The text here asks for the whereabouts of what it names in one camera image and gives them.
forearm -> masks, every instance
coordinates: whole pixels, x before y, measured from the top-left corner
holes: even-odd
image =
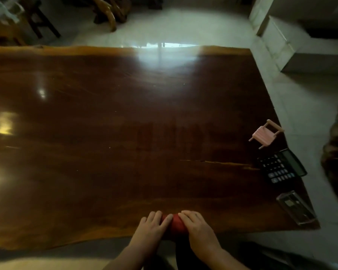
[[[224,249],[216,252],[205,263],[212,270],[249,270]]]
[[[127,246],[103,270],[140,270],[143,267],[144,260],[144,257],[137,248]]]

calculator keypad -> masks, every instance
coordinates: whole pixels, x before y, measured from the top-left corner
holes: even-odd
[[[266,171],[271,182],[274,184],[296,177],[293,172],[289,172],[286,169],[285,163],[283,163],[276,154],[273,157],[260,159],[260,163],[262,169]]]

hand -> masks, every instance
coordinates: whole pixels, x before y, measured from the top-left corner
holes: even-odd
[[[179,217],[189,231],[191,249],[202,262],[208,264],[222,249],[213,229],[199,212],[183,210]]]
[[[143,217],[128,245],[128,247],[137,248],[139,252],[142,252],[144,259],[149,258],[156,251],[161,238],[173,219],[173,215],[169,214],[160,224],[161,216],[161,211],[152,211],[148,218]]]

pink toy chair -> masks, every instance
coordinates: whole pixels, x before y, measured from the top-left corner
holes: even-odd
[[[278,131],[276,133],[273,133],[272,131],[268,130],[266,127],[269,124],[274,128],[276,128]],[[249,139],[249,141],[252,141],[253,139],[257,140],[259,143],[262,144],[262,146],[259,149],[262,149],[272,144],[272,142],[277,137],[277,134],[279,134],[280,132],[284,132],[284,129],[281,128],[279,125],[275,124],[270,119],[268,119],[267,123],[265,123],[264,126],[260,126],[258,130],[256,130],[255,133],[253,133],[253,137]]]

calculator screen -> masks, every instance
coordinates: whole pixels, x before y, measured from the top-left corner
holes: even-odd
[[[283,156],[288,160],[289,164],[291,164],[294,171],[300,176],[305,173],[302,167],[298,164],[297,160],[293,157],[293,155],[288,150],[282,151]]]

